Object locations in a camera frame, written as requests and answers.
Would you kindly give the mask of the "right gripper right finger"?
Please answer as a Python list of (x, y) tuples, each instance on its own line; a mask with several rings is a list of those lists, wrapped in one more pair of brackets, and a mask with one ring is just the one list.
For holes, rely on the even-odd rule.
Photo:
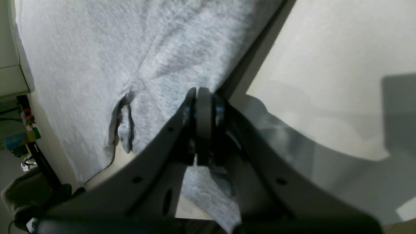
[(239, 228), (379, 228), (370, 215), (327, 194), (294, 170), (235, 108), (207, 88), (196, 99), (198, 165), (229, 177)]

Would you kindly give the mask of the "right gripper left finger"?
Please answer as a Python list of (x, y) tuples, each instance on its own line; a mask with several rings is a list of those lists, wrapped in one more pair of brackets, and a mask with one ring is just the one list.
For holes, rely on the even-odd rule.
[(196, 97), (191, 88), (139, 156), (98, 187), (49, 210), (39, 225), (122, 225), (174, 217), (195, 157)]

